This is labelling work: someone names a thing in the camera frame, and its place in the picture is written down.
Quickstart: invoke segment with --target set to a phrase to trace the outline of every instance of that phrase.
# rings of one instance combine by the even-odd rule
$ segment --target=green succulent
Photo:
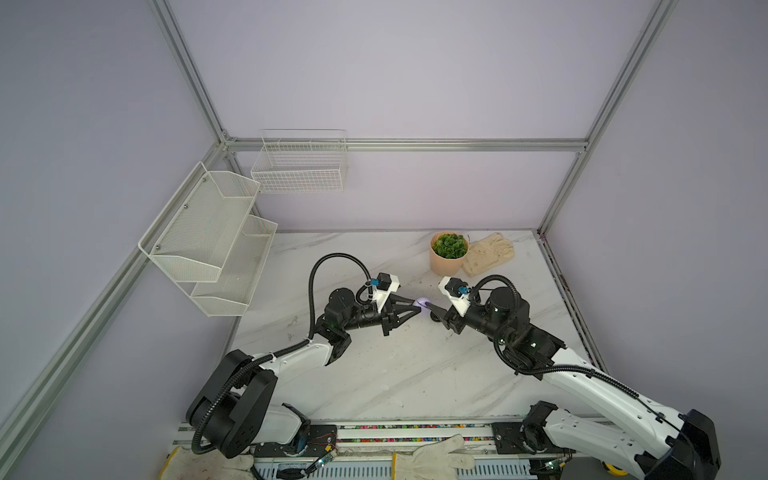
[[[467,244],[463,235],[446,233],[437,239],[432,249],[443,258],[461,258],[467,254]]]

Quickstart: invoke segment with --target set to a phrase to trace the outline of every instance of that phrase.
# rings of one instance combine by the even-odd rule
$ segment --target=beige glove
[[[499,232],[469,244],[462,268],[469,276],[475,276],[501,265],[515,256],[512,242]]]
[[[396,453],[392,457],[393,480],[456,480],[457,468],[472,470],[475,457],[450,453],[464,445],[464,437],[454,435],[442,442],[418,447],[413,455]]]
[[[195,455],[176,447],[168,456],[157,480],[253,480],[253,457],[227,458],[218,450]]]

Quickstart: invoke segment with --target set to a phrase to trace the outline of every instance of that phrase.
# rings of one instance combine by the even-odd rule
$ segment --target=mesh shelf tier
[[[241,316],[248,310],[276,230],[277,223],[247,216],[219,280],[198,283],[190,294],[206,315]]]
[[[251,169],[264,194],[344,190],[346,132],[262,130],[263,147]]]
[[[174,282],[216,282],[243,228],[259,182],[206,171],[148,256]]]

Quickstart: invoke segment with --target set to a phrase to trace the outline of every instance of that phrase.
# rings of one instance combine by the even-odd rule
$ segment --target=tan plant pot
[[[465,253],[464,257],[461,258],[443,258],[435,253],[435,249],[433,247],[435,246],[437,239],[446,233],[455,233],[458,235],[456,232],[445,231],[435,233],[435,235],[432,236],[432,240],[429,242],[429,268],[431,268],[432,271],[437,273],[439,276],[454,276],[458,272],[458,269],[462,267],[464,257],[467,255]],[[467,246],[467,251],[469,251],[469,243],[467,242],[467,239],[464,239],[464,244]]]

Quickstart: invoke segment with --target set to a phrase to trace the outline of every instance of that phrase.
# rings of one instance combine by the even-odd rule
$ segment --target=white bracket
[[[440,290],[440,293],[447,296],[448,300],[451,300],[451,304],[453,304],[453,306],[456,308],[458,314],[464,316],[464,314],[467,313],[467,310],[469,309],[469,294],[463,293],[459,297],[451,295],[451,293],[445,289],[445,285],[448,284],[450,279],[450,276],[444,276],[440,284],[437,286],[438,290]]]
[[[544,427],[549,439],[565,449],[573,449],[621,468],[637,478],[645,473],[634,461],[645,448],[626,432],[585,420],[563,409],[553,410]]]
[[[400,288],[400,279],[397,278],[396,275],[390,275],[389,280],[391,283],[387,290],[379,290],[375,286],[373,287],[373,301],[376,302],[376,309],[379,313],[382,312],[382,308],[384,308],[384,303],[386,302],[386,299],[389,298],[389,294],[396,292],[397,289]]]
[[[328,359],[331,358],[332,351],[333,347],[323,337],[320,337],[318,340],[310,340],[309,345],[298,349],[296,352],[288,353],[280,358],[273,356],[269,362],[262,363],[261,368],[275,372],[277,385],[280,386],[304,372],[326,365]],[[254,358],[263,355],[269,355],[269,353],[260,353]]]
[[[552,361],[558,365],[579,365],[595,371],[600,371],[587,360],[582,359],[573,349],[558,350],[552,356]],[[545,373],[544,381],[560,387],[577,399],[591,406],[600,414],[610,419],[623,431],[638,440],[643,447],[656,458],[661,458],[669,450],[667,437],[677,437],[675,427],[681,429],[683,420],[680,413],[668,406],[654,402],[646,396],[640,396],[639,402],[614,386],[584,373],[553,372]],[[644,405],[655,412],[664,414],[664,418],[673,426],[656,420]]]

